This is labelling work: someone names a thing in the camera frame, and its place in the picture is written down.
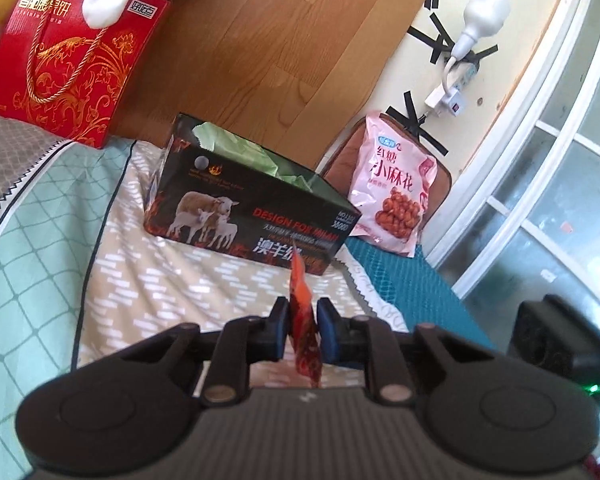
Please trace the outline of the teal mesh cushion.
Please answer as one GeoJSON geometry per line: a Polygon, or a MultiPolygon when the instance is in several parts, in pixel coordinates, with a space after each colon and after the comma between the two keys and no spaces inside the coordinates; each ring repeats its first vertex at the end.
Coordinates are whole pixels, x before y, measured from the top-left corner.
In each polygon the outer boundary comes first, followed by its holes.
{"type": "Polygon", "coordinates": [[[422,246],[416,246],[413,258],[385,252],[357,237],[350,237],[346,246],[379,296],[400,311],[407,328],[432,323],[494,349],[460,298],[427,262],[422,246]]]}

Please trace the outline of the red orange snack packet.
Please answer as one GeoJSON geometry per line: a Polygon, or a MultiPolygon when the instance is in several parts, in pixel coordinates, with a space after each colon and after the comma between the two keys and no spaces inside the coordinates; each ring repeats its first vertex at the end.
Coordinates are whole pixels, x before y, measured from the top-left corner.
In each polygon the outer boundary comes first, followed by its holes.
{"type": "Polygon", "coordinates": [[[290,339],[294,348],[296,371],[318,388],[322,379],[322,358],[317,340],[317,326],[312,308],[312,295],[306,284],[306,266],[299,249],[291,251],[289,279],[290,339]]]}

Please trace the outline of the pink snack bag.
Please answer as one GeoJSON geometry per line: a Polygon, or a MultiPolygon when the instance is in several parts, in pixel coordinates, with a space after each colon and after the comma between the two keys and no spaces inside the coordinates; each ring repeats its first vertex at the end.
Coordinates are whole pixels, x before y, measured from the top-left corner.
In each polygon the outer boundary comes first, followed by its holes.
{"type": "Polygon", "coordinates": [[[438,162],[381,114],[364,119],[349,202],[361,213],[351,235],[412,258],[424,226],[438,162]]]}

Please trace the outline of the red gift box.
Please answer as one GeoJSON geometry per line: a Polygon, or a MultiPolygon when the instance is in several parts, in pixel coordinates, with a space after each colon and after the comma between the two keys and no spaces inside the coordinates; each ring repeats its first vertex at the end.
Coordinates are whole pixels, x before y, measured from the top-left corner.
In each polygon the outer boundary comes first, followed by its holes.
{"type": "Polygon", "coordinates": [[[92,148],[110,122],[169,0],[129,0],[91,29],[83,0],[17,0],[0,38],[0,115],[92,148]]]}

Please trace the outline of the brown chair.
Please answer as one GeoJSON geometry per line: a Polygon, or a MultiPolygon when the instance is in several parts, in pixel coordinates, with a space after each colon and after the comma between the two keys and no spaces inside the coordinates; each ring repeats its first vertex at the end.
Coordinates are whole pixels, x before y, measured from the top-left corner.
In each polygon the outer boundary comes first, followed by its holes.
{"type": "Polygon", "coordinates": [[[353,237],[404,255],[414,252],[452,184],[442,162],[384,113],[353,126],[324,178],[361,213],[353,237]]]}

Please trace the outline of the light green snack bag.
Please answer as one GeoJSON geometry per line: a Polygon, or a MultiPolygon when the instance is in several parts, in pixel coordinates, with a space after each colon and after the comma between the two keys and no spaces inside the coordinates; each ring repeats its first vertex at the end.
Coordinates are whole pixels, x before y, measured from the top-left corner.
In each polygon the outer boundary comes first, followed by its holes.
{"type": "Polygon", "coordinates": [[[231,133],[211,122],[193,126],[202,148],[308,192],[317,190],[317,176],[309,169],[262,145],[231,133]]]}

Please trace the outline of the black sheep printed box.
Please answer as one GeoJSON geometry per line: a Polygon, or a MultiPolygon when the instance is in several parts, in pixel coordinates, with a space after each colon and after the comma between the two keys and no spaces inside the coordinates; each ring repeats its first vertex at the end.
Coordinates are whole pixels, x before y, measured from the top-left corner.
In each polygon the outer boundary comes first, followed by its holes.
{"type": "Polygon", "coordinates": [[[361,213],[317,176],[308,192],[202,148],[204,121],[178,114],[146,200],[144,227],[155,236],[288,268],[299,249],[306,270],[325,272],[361,213]]]}

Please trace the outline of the patterned bed quilt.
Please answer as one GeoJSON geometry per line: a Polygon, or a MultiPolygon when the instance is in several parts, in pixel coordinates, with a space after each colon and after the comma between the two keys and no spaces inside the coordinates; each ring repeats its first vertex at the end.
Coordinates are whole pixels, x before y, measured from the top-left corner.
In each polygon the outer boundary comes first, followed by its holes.
{"type": "Polygon", "coordinates": [[[267,315],[289,273],[148,234],[160,152],[0,117],[0,479],[30,470],[15,414],[37,386],[185,322],[267,315]]]}

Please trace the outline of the wooden headboard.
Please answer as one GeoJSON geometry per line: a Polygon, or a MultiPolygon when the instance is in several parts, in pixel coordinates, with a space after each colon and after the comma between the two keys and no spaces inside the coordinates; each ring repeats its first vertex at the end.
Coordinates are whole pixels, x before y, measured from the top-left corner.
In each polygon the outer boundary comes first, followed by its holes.
{"type": "Polygon", "coordinates": [[[172,0],[111,127],[163,145],[175,115],[313,168],[362,110],[422,0],[172,0]]]}

